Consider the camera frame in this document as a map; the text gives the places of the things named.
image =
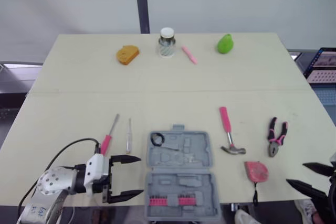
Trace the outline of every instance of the screwdriver handle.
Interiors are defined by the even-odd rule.
[[[107,149],[109,148],[110,141],[112,140],[112,136],[106,135],[104,141],[101,143],[100,146],[100,153],[105,156]]]
[[[229,116],[227,114],[226,107],[220,107],[219,111],[221,113],[222,123],[223,123],[225,132],[227,133],[231,132],[231,124],[230,124]]]

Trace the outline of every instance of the pink tape measure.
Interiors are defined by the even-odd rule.
[[[254,183],[253,204],[258,205],[257,183],[265,182],[268,179],[267,167],[260,162],[244,162],[247,177]]]

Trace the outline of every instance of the green pear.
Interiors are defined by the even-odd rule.
[[[231,34],[225,35],[220,41],[218,42],[218,52],[222,54],[228,53],[233,48],[233,40]]]

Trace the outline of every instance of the hammer handle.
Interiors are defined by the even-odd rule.
[[[231,124],[230,124],[229,116],[227,114],[226,107],[220,107],[219,111],[221,113],[222,123],[223,123],[225,132],[231,132]]]

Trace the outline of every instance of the white jar lid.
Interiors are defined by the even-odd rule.
[[[164,27],[160,31],[161,37],[170,39],[174,37],[174,29],[170,27]]]

